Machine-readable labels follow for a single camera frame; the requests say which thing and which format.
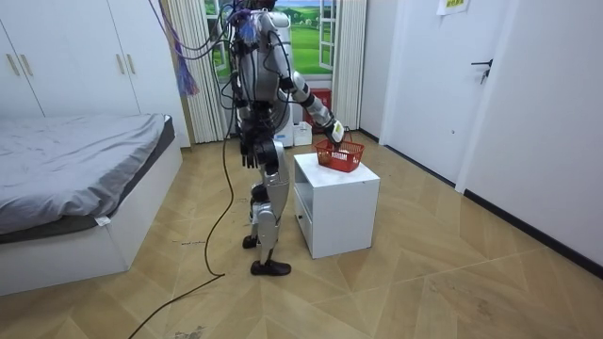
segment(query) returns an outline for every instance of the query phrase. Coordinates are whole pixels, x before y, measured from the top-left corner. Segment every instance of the robot leg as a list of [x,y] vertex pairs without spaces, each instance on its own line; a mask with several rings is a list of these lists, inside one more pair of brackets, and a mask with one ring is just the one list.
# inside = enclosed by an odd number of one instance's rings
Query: robot leg
[[258,161],[262,164],[262,186],[266,188],[268,200],[257,204],[254,218],[257,220],[257,237],[261,245],[260,260],[252,264],[253,275],[282,276],[291,272],[291,266],[272,260],[278,240],[281,215],[285,210],[289,192],[289,172],[285,161],[285,149],[280,141],[264,141]]
[[243,238],[243,249],[252,249],[257,246],[257,228],[259,208],[264,202],[268,202],[268,192],[262,182],[255,183],[252,186],[252,199],[250,202],[249,222],[252,225],[252,231]]

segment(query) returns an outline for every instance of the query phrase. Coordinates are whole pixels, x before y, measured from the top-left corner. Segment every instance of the wardrobe handle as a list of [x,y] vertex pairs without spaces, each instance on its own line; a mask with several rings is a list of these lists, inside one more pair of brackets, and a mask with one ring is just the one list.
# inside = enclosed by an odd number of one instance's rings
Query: wardrobe handle
[[27,74],[34,76],[34,73],[31,72],[31,68],[29,67],[29,62],[27,62],[27,58],[25,57],[25,55],[21,55],[21,60],[23,61]]
[[120,71],[122,72],[122,74],[125,74],[125,70],[123,69],[122,59],[120,58],[120,55],[115,55],[115,57],[117,58],[117,64],[120,65]]
[[132,62],[132,56],[128,55],[128,62],[130,63],[130,71],[132,71],[132,74],[136,74],[136,71],[134,71],[134,62]]
[[8,58],[8,63],[10,63],[10,67],[12,67],[12,70],[15,72],[15,75],[21,76],[21,74],[19,73],[19,69],[17,68],[17,65],[15,65],[15,61],[12,59],[12,55],[7,54],[7,58]]

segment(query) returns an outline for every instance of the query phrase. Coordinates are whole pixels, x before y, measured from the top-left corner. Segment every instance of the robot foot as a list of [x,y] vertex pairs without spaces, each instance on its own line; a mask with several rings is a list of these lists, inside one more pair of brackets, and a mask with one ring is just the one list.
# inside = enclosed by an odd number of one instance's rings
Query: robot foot
[[243,249],[253,249],[257,246],[257,236],[247,235],[243,238]]
[[272,260],[268,260],[265,265],[261,265],[258,260],[253,262],[251,271],[253,275],[284,276],[291,273],[291,265]]

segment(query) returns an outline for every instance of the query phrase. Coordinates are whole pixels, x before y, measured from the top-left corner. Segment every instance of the window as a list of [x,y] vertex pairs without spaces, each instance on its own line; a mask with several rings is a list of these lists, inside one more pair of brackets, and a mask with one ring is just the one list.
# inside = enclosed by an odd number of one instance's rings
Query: window
[[335,1],[320,0],[320,43],[318,65],[325,70],[332,71],[334,64],[334,48],[335,48]]
[[304,76],[330,78],[334,64],[335,2],[279,0],[275,11],[289,17],[293,65]]
[[[204,0],[205,14],[207,16],[207,29],[209,29],[209,35],[212,43],[215,42],[222,33],[220,26],[217,27],[215,32],[212,32],[214,26],[218,22],[220,6],[230,3],[231,1],[232,0]],[[216,68],[218,77],[225,77],[230,73],[228,60],[226,58],[226,46],[224,45],[224,42],[216,44],[212,51],[212,60],[214,62],[214,67]]]
[[[204,0],[210,33],[218,20],[220,6],[230,2],[232,0]],[[336,0],[278,0],[276,2],[274,11],[286,14],[291,22],[293,67],[304,76],[326,79],[331,78],[333,74],[335,3]],[[218,30],[212,34],[212,40],[215,40],[220,33],[221,30]],[[224,43],[216,45],[212,59],[218,77],[227,77],[230,69]]]

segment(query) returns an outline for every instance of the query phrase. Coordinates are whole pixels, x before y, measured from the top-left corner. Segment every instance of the mattress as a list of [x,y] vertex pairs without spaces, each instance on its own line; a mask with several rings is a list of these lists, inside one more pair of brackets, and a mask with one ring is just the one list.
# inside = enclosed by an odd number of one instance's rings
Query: mattress
[[173,139],[161,115],[0,121],[0,243],[94,227]]

